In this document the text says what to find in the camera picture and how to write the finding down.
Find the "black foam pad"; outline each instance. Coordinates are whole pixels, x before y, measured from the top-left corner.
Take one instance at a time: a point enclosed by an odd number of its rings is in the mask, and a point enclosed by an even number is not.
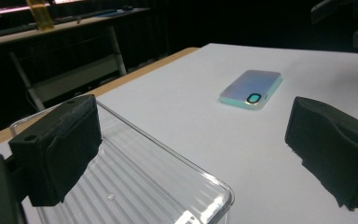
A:
[[[358,207],[358,119],[331,105],[297,97],[285,142],[339,206],[351,211]]]
[[[102,142],[93,95],[62,103],[9,141],[25,168],[33,206],[52,206],[65,195],[97,155]]]

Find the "clear plastic container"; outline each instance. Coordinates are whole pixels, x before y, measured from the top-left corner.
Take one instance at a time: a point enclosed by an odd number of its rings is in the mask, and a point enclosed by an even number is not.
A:
[[[18,134],[51,109],[11,126]],[[231,188],[98,102],[103,142],[43,223],[228,223]]]

